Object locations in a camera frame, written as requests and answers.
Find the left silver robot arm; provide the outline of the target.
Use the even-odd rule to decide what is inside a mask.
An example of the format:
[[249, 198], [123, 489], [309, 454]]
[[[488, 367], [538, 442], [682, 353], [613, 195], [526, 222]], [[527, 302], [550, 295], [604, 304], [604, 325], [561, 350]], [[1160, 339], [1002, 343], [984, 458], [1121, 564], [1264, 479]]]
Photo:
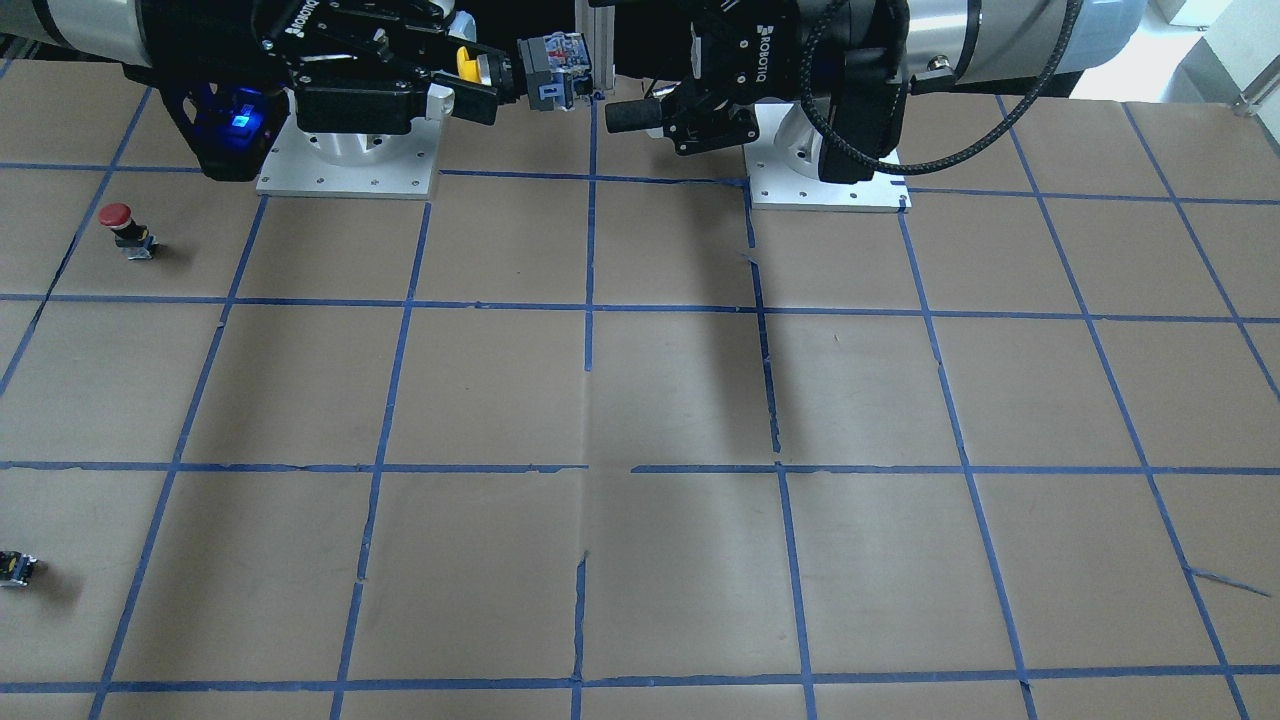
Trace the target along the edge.
[[669, 87], [605, 106], [612, 133], [680, 155], [760, 137], [760, 102], [796, 102], [860, 173], [892, 152], [906, 100], [1019, 81], [1024, 114], [1056, 77], [1115, 58], [1142, 1], [622, 1], [623, 72]]

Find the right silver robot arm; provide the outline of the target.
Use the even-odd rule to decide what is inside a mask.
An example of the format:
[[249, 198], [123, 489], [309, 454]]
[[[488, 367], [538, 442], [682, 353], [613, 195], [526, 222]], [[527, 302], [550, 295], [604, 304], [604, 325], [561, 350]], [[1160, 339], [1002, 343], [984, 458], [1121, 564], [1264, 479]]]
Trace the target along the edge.
[[312, 135], [407, 135], [434, 88], [484, 126], [524, 96], [516, 60], [472, 40], [452, 1], [5, 1], [3, 32], [155, 88], [291, 91]]

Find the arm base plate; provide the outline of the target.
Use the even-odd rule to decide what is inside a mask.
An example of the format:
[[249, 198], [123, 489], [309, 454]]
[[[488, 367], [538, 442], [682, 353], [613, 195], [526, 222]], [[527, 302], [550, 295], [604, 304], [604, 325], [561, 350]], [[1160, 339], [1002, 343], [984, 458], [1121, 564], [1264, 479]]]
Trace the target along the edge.
[[288, 117], [256, 181], [271, 197], [428, 201], [443, 123], [415, 118], [407, 135], [302, 131]]
[[751, 202], [765, 210], [905, 213], [906, 181], [828, 150], [796, 102], [754, 106], [758, 137], [742, 147]]

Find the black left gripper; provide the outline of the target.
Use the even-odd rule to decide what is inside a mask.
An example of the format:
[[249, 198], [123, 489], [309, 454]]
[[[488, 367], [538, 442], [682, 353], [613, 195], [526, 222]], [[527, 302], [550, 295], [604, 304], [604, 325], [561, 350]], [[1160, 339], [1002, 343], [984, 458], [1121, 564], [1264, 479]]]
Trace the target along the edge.
[[828, 110], [844, 83], [851, 49], [849, 1], [663, 1], [687, 24], [690, 68], [658, 97], [608, 102], [611, 135], [646, 132], [691, 156], [750, 143], [760, 129], [754, 106], [800, 99], [801, 54], [824, 12], [836, 10], [812, 60], [812, 91]]

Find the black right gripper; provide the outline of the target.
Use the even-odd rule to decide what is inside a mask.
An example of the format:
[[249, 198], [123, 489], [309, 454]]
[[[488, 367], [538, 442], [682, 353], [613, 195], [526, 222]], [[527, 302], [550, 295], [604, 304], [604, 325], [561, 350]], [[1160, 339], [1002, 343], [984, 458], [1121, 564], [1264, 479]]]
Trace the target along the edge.
[[494, 126], [521, 99], [498, 47], [449, 40], [445, 85], [431, 83], [453, 1], [257, 1], [252, 29], [282, 65], [297, 126], [311, 135], [407, 135], [420, 117]]

